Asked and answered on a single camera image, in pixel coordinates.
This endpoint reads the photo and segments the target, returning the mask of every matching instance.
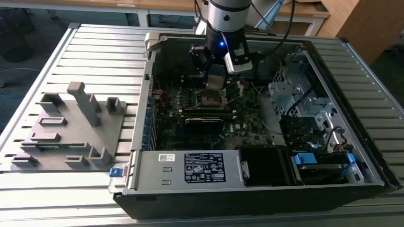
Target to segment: red wire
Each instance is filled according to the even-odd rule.
[[[163,95],[163,90],[161,90],[161,85],[160,85],[160,81],[159,81],[159,79],[157,79],[157,77],[153,77],[155,79],[156,79],[156,81],[157,81],[157,85],[159,85],[159,89],[160,89],[160,102],[161,102],[161,105],[163,106],[165,106],[165,103],[163,102],[163,98],[161,98],[161,95]]]

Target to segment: blue connector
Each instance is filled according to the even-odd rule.
[[[144,128],[143,129],[143,134],[144,134],[144,136],[149,136],[151,135],[151,128]]]
[[[147,119],[144,120],[144,126],[145,126],[145,127],[151,127],[151,125],[152,125],[152,120],[147,118]]]
[[[155,98],[148,97],[148,98],[147,98],[147,106],[148,106],[148,107],[152,107],[153,104],[155,104]]]
[[[349,163],[355,163],[356,162],[355,156],[351,153],[348,153],[348,160],[349,160]]]
[[[148,136],[144,136],[143,139],[141,139],[141,143],[143,145],[148,146],[149,145],[149,137]]]
[[[147,112],[145,112],[145,118],[152,118],[152,112],[151,112],[151,110],[147,110]]]
[[[313,153],[299,153],[295,155],[296,165],[317,164]]]
[[[123,176],[124,176],[124,169],[120,168],[109,169],[109,177],[123,177]]]

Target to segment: barcode sticker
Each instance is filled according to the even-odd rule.
[[[117,6],[135,7],[132,4],[116,4]]]
[[[313,17],[328,17],[327,15],[315,14]]]
[[[159,155],[159,162],[173,162],[176,160],[175,154],[160,154]]]

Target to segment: warning label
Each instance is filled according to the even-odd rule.
[[[223,153],[199,153],[184,155],[187,183],[225,182]]]

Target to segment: metal table surface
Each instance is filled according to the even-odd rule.
[[[0,136],[0,169],[7,154],[20,151],[41,112],[37,99],[44,92],[60,92],[71,81],[83,81],[97,100],[117,96],[129,105],[121,126],[115,162],[129,159],[131,138],[139,102],[145,57],[144,35],[151,31],[191,33],[183,29],[72,25],[28,91]],[[308,39],[293,36],[293,39]],[[393,171],[404,178],[404,111],[348,43],[336,38],[312,37],[321,57],[384,153]],[[356,201],[335,210],[268,216],[203,219],[132,220],[112,200],[108,173],[0,174],[0,226],[129,226],[129,225],[368,225],[404,223],[404,190],[375,199]]]

